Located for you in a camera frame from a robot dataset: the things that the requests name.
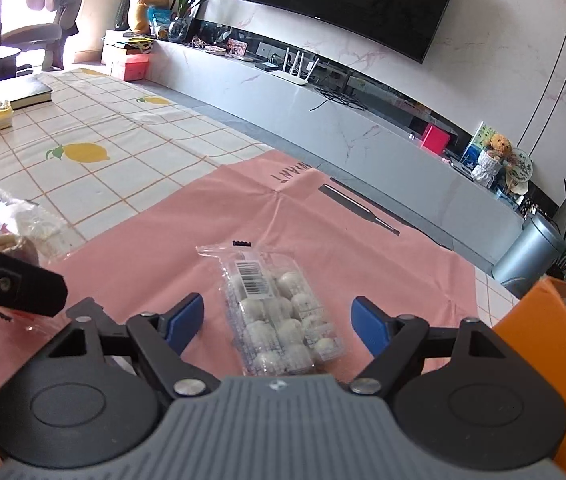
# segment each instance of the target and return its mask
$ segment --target flower pot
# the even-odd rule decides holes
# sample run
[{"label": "flower pot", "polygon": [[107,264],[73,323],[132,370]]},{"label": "flower pot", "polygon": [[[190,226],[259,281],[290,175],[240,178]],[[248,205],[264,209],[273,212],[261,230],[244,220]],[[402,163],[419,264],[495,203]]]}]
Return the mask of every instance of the flower pot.
[{"label": "flower pot", "polygon": [[121,0],[114,18],[114,30],[128,30],[130,28],[128,10],[130,10],[130,0]]},{"label": "flower pot", "polygon": [[557,280],[565,279],[565,273],[562,270],[560,270],[559,266],[556,264],[552,264],[552,266],[549,269],[547,269],[546,274],[548,276],[556,278]]},{"label": "flower pot", "polygon": [[188,34],[188,18],[175,18],[170,23],[170,32],[167,39],[172,43],[183,43]]}]

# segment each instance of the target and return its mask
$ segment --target gray trash can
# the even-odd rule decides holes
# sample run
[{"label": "gray trash can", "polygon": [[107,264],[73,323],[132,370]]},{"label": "gray trash can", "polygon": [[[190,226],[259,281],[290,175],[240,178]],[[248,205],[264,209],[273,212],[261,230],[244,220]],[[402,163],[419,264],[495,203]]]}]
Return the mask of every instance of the gray trash can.
[{"label": "gray trash can", "polygon": [[492,276],[521,298],[565,249],[558,230],[541,214],[523,225],[523,232],[492,269]]}]

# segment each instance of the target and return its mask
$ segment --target teddy bear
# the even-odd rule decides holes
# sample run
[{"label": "teddy bear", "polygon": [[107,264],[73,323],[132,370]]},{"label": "teddy bear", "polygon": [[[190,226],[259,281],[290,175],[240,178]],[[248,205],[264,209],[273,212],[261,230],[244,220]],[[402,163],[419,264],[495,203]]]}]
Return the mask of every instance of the teddy bear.
[{"label": "teddy bear", "polygon": [[504,160],[512,153],[512,143],[506,136],[494,134],[485,142],[480,152],[478,164],[472,170],[474,182],[483,187],[490,187]]}]

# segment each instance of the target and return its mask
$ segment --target pink mat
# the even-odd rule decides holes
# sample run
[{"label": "pink mat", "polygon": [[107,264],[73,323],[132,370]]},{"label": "pink mat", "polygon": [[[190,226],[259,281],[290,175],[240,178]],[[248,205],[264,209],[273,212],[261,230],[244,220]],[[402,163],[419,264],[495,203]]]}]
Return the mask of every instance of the pink mat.
[{"label": "pink mat", "polygon": [[[144,310],[164,312],[189,292],[200,292],[204,325],[183,358],[219,378],[241,374],[218,261],[199,256],[195,247],[249,240],[289,254],[303,269],[346,345],[346,355],[330,365],[339,380],[351,380],[371,360],[349,322],[356,296],[393,316],[409,312],[434,326],[457,326],[477,315],[471,264],[382,211],[375,214],[400,237],[359,218],[319,192],[323,183],[329,183],[326,175],[275,151],[223,166],[58,264],[70,290],[68,305],[92,296],[124,322]],[[0,330],[14,331],[1,324]],[[44,341],[31,333],[10,337],[12,344],[0,340],[0,384]],[[30,341],[15,344],[14,338]]]}]

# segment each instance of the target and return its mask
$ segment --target snack bag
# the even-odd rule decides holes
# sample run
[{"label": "snack bag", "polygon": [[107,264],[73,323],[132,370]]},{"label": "snack bag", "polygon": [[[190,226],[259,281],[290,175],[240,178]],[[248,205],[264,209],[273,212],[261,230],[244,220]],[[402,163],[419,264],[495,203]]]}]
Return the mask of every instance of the snack bag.
[{"label": "snack bag", "polygon": [[[0,189],[0,252],[34,266],[48,267],[84,243],[68,223],[36,202],[20,200]],[[68,322],[0,307],[0,318],[52,336]]]},{"label": "snack bag", "polygon": [[275,251],[235,244],[197,250],[219,258],[244,373],[311,373],[343,355],[343,343],[297,263]]},{"label": "snack bag", "polygon": [[170,9],[156,9],[150,7],[147,10],[147,18],[150,24],[150,34],[157,40],[167,40],[168,32],[170,31],[170,17],[172,11]]}]

